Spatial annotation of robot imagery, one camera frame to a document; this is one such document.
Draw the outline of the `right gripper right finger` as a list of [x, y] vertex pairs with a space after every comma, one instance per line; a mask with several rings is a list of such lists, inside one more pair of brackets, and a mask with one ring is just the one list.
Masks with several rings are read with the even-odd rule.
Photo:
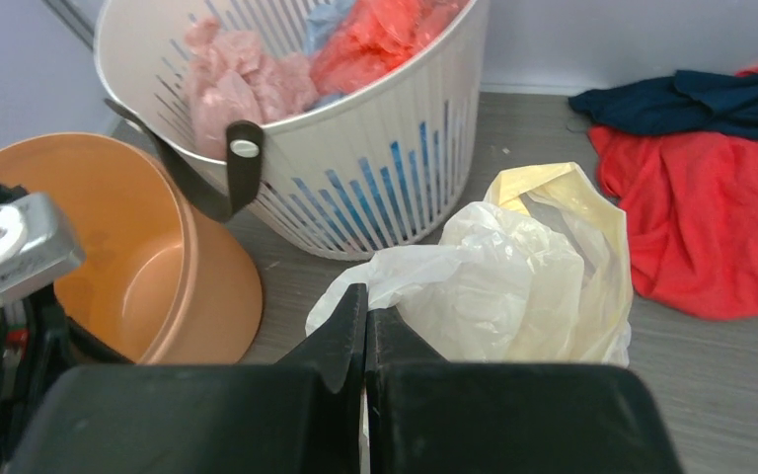
[[374, 473], [678, 473], [656, 403], [606, 364], [459, 362], [395, 309], [366, 321]]

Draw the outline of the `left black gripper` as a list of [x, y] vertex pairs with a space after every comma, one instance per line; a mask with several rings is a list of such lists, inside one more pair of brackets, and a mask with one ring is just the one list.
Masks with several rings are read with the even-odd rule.
[[68, 316], [50, 285], [0, 307], [0, 468], [64, 372], [81, 363], [128, 361]]

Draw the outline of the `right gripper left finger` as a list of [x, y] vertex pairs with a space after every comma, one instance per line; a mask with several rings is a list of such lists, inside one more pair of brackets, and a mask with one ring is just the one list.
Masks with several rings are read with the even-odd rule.
[[81, 365], [47, 392], [13, 473], [356, 473], [367, 290], [273, 364]]

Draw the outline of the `orange plastic trash bin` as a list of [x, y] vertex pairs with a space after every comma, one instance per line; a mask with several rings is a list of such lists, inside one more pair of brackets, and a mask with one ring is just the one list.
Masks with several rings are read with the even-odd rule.
[[120, 141], [56, 133], [0, 150], [0, 184], [45, 193], [86, 260], [50, 284], [66, 314], [136, 363], [234, 363], [262, 320], [249, 254], [192, 207], [158, 161]]

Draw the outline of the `white slotted laundry basket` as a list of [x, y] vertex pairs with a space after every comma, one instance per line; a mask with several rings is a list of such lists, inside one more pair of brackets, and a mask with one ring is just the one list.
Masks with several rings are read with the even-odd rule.
[[222, 135], [226, 158], [194, 148], [183, 79], [196, 20], [297, 51], [308, 1], [107, 1], [95, 28], [108, 105], [153, 143], [189, 203], [225, 222], [247, 210], [303, 251], [357, 261], [413, 244], [456, 205], [473, 161], [490, 5], [467, 2], [410, 62], [309, 114], [243, 121]]

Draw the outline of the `pale yellow trash bag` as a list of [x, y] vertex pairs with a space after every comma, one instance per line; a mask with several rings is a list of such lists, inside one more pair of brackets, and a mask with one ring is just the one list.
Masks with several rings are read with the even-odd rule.
[[451, 360], [625, 366], [634, 299], [623, 210], [576, 163], [508, 169], [452, 217], [435, 245], [377, 252], [310, 310], [313, 333], [345, 290], [396, 309]]

